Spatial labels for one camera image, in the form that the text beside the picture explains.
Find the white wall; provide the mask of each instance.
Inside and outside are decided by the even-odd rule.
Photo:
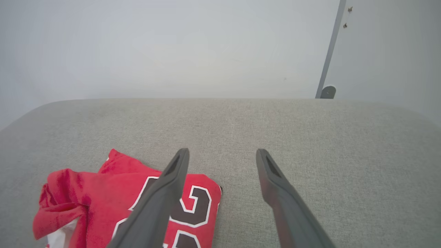
[[[313,98],[339,0],[2,0],[0,128],[44,103]]]
[[[325,86],[336,87],[335,99],[402,106],[441,126],[441,1],[347,0],[350,6]]]

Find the jersey number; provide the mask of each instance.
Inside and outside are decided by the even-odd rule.
[[[137,199],[129,208],[130,211],[134,210],[139,199],[144,195],[145,192],[147,192],[147,189],[152,186],[157,178],[158,177],[147,177]],[[204,187],[192,185],[188,198],[194,200],[193,206],[190,209],[187,209],[184,201],[181,198],[179,200],[180,204],[177,204],[172,209],[169,220],[193,228],[207,224],[211,208],[211,196],[208,190]],[[127,218],[124,218],[116,223],[112,238],[116,235],[118,228],[121,227],[126,220]],[[168,244],[163,244],[162,247],[168,248]],[[196,235],[178,230],[176,232],[172,248],[184,247],[201,248],[201,245]]]

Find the basketball jersey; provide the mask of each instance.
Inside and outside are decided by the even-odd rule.
[[[41,191],[34,236],[48,236],[50,248],[104,248],[160,175],[115,149],[98,173],[53,172]],[[210,248],[221,193],[207,176],[187,174],[163,248]]]

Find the red jersey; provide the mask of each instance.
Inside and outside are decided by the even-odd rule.
[[[60,237],[70,248],[104,248],[160,175],[115,149],[98,173],[53,172],[41,191],[34,236],[48,235],[50,248],[62,243],[57,240]],[[221,188],[213,180],[203,174],[187,174],[180,204],[170,214],[163,247],[210,248],[220,199]]]

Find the gray couch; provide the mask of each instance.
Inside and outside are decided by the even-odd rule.
[[[267,149],[337,247],[441,247],[441,130],[419,114],[335,100],[102,99],[41,106],[0,131],[0,247],[43,248],[47,175],[97,172],[112,148],[224,189],[213,247],[278,247],[255,152]]]

